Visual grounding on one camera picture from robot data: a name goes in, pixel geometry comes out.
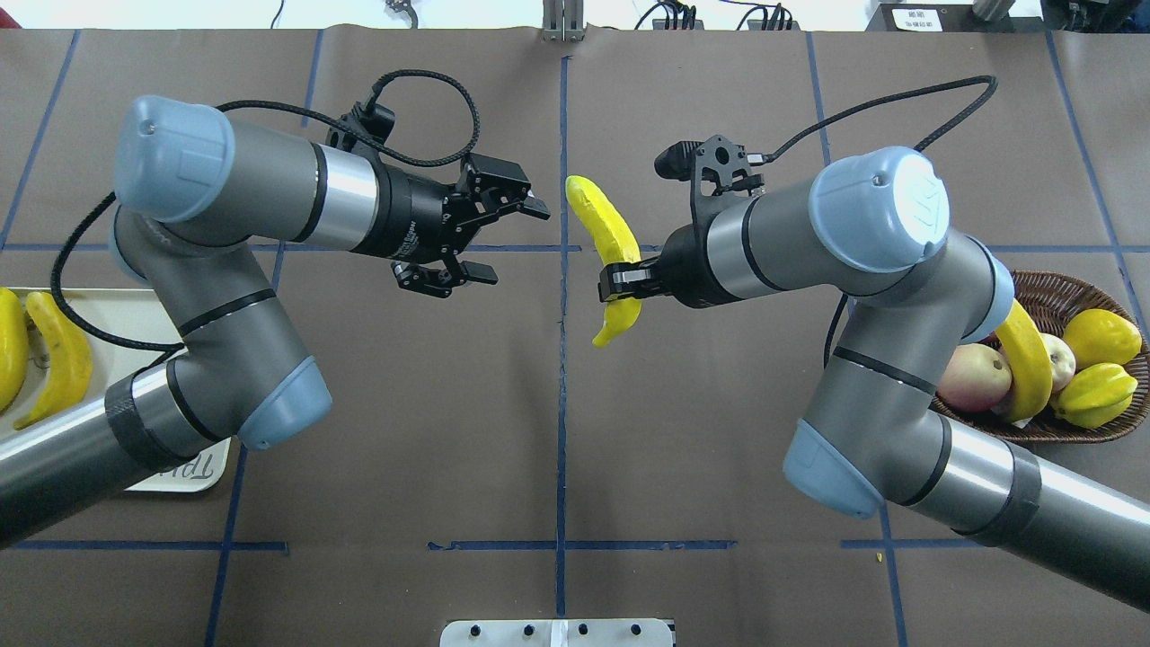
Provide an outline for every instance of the white tray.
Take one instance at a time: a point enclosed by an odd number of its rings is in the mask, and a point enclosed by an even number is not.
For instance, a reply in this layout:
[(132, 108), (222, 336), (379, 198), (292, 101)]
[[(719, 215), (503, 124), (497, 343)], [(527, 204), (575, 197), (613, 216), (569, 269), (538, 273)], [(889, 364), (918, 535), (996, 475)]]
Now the white tray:
[[(9, 287), (24, 299), (31, 291), (48, 291), (47, 287)], [(64, 290), (64, 298), (80, 316), (92, 325), (122, 338), (133, 340), (174, 344), (179, 341), (168, 314), (152, 290), (74, 288)], [(15, 402), (0, 414), (0, 439), (14, 434), (12, 424), (31, 409), (36, 396), (47, 379), (47, 353), (43, 340), (31, 331), (31, 357), (24, 388)], [(121, 348), (89, 338), (92, 347), (92, 384), (85, 401), (100, 398), (115, 383), (135, 371), (147, 367), (158, 354)], [(170, 472), (155, 475), (128, 488), (131, 492), (202, 492), (223, 477), (228, 462), (231, 439), (218, 442), (186, 465)]]

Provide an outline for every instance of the woven bowl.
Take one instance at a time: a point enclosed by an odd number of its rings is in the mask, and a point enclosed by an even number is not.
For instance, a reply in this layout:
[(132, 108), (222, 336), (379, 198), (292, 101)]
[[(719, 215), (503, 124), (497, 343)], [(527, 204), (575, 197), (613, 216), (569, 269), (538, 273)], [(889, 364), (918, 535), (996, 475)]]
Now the woven bowl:
[[(1134, 317), (1110, 294), (1094, 285), (1055, 271), (1014, 270), (1014, 298), (1034, 318), (1042, 333), (1061, 337), (1066, 323), (1078, 313), (1091, 307), (1109, 309), (1128, 321)], [(997, 342), (990, 346), (999, 348)], [(1018, 429), (1003, 422), (992, 414), (963, 414), (946, 407), (946, 403), (934, 399), (931, 409), (965, 423), (992, 437), (1011, 442), (1064, 442), (1091, 444), (1106, 442), (1133, 432), (1147, 414), (1150, 413), (1150, 349), (1145, 339), (1142, 340), (1142, 352), (1126, 365), (1126, 372), (1138, 380), (1130, 407), (1121, 416), (1096, 429), (1083, 430), (1065, 421), (1055, 418), (1048, 407), (1035, 416), (1026, 428)]]

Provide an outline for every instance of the banana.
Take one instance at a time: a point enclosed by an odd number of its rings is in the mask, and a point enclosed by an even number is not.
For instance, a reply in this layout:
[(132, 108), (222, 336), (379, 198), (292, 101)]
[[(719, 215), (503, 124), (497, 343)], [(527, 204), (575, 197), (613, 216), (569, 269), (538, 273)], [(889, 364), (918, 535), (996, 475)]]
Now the banana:
[(1006, 321), (995, 332), (1014, 376), (1007, 396), (1009, 407), (1002, 417), (1007, 423), (1033, 418), (1046, 407), (1053, 388), (1053, 371), (1046, 346), (1034, 319), (1022, 309), (1018, 299), (1014, 299)]
[[(639, 244), (630, 226), (611, 203), (607, 195), (586, 177), (567, 177), (567, 201), (580, 222), (586, 226), (595, 240), (595, 248), (604, 264), (612, 262), (638, 262)], [(639, 317), (642, 303), (638, 299), (623, 298), (607, 302), (603, 310), (603, 329), (591, 340), (596, 348), (603, 348), (611, 340), (626, 333)]]
[(0, 413), (12, 407), (28, 377), (28, 328), (20, 296), (0, 287)]
[(17, 430), (59, 414), (84, 400), (92, 379), (92, 349), (87, 337), (56, 307), (52, 294), (30, 292), (24, 299), (29, 316), (48, 347), (48, 382), (32, 410), (16, 421)]

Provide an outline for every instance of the label sticker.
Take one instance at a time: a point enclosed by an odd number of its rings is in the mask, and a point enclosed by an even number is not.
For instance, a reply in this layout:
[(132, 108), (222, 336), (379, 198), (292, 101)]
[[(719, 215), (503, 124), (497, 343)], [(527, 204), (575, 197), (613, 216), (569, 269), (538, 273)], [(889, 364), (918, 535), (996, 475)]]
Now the label sticker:
[(942, 21), (935, 9), (891, 9), (895, 26), (904, 31), (942, 31)]

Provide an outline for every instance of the robotic arm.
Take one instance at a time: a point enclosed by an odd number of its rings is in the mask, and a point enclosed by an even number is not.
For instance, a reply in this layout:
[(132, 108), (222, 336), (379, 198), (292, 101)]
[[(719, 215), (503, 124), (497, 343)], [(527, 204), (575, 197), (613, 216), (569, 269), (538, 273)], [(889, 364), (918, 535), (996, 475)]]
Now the robotic arm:
[(1150, 611), (1150, 506), (928, 409), (954, 347), (997, 329), (1014, 290), (982, 242), (950, 228), (927, 157), (889, 147), (739, 194), (761, 186), (762, 162), (721, 136), (662, 153), (657, 172), (691, 182), (693, 222), (660, 255), (606, 265), (600, 300), (670, 294), (700, 308), (834, 284), (857, 306), (798, 423), (788, 480), (858, 518), (905, 506)]
[(155, 290), (186, 353), (0, 442), (0, 548), (230, 436), (262, 450), (327, 415), (331, 396), (250, 236), (393, 259), (400, 287), (445, 298), (497, 280), (457, 257), (481, 226), (550, 215), (513, 162), (466, 153), (454, 185), (384, 163), (394, 115), (374, 98), (340, 123), (319, 145), (208, 106), (132, 103), (110, 247)]

